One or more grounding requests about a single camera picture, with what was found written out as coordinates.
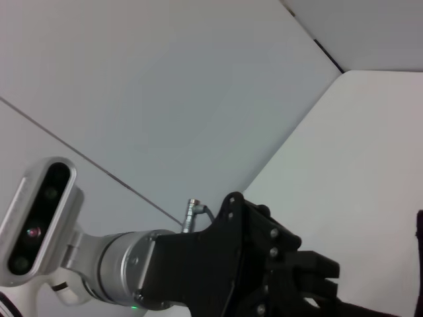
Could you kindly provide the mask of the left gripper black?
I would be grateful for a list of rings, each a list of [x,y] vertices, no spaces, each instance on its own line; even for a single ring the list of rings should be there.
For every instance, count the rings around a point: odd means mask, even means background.
[[[164,234],[137,300],[149,309],[186,306],[192,316],[338,316],[340,265],[279,224],[265,205],[234,192],[200,232]],[[266,258],[277,264],[264,285]]]

